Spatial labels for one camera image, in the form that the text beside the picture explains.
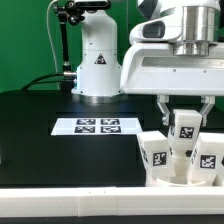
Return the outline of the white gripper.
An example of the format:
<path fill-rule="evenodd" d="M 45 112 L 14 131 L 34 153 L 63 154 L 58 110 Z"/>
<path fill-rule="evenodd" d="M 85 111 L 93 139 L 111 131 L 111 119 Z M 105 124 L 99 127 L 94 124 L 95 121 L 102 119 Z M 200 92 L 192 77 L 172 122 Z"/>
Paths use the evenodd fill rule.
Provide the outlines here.
<path fill-rule="evenodd" d="M 158 95 L 162 123 L 170 123 L 168 95 L 202 96 L 202 125 L 215 105 L 214 96 L 224 96 L 224 44 L 211 46 L 207 57 L 174 56 L 167 43 L 138 43 L 126 53 L 121 71 L 121 89 L 127 94 Z"/>

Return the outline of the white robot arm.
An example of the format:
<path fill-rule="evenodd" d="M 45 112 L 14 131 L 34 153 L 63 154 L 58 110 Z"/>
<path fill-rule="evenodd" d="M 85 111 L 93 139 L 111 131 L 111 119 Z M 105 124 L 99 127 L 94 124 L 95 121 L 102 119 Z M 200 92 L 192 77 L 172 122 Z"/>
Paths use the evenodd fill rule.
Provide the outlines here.
<path fill-rule="evenodd" d="M 75 92 L 87 98 L 155 95 L 169 123 L 172 95 L 199 96 L 206 116 L 224 96 L 224 43 L 218 41 L 219 0 L 137 0 L 146 21 L 130 32 L 131 47 L 117 62 L 117 26 L 109 0 L 73 0 L 85 16 L 83 59 Z"/>

